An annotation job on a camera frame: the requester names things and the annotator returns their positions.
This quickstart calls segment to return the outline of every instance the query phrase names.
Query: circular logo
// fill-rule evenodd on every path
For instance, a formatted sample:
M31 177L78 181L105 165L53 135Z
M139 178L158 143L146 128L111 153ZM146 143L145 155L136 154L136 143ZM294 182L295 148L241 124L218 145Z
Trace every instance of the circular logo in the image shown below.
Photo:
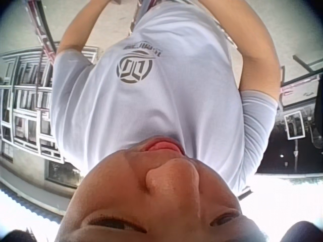
M136 50L126 54L117 65L117 76L126 83L137 83L151 71L155 57L146 51Z

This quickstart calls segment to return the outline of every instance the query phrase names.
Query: white t-shirt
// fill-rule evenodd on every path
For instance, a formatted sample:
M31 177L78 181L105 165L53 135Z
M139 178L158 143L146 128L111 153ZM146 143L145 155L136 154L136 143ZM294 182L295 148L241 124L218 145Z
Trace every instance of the white t-shirt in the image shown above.
M154 7L96 65L67 50L53 68L53 135L85 173L120 149L163 135L237 194L260 164L276 111L268 95L238 91L223 32L185 4Z

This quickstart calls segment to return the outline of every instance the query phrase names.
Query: lips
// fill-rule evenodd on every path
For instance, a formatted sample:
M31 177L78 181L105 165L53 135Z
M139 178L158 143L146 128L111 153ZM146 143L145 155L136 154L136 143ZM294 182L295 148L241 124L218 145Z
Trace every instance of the lips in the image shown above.
M154 150L173 150L182 155L185 155L184 149L176 141L170 138L156 138L149 142L142 151L154 151Z

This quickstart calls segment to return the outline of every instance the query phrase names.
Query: man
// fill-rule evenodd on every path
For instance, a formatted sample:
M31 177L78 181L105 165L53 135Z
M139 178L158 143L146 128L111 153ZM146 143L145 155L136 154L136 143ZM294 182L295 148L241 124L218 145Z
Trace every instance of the man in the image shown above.
M243 0L201 0L243 56L238 89L223 32L194 5L158 4L92 65L80 51L108 2L77 15L54 64L52 130L89 172L57 241L261 241L230 190L256 172L275 121L264 24Z

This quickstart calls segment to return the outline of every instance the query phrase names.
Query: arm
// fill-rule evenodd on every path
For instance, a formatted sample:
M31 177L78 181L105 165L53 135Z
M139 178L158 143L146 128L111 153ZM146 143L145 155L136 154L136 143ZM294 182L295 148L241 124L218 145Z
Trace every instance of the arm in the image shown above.
M278 100L280 65L265 25L245 0L200 0L238 46L243 57L240 91L256 90Z
M81 51L101 12L110 0L91 0L75 17L65 31L57 54L66 49Z

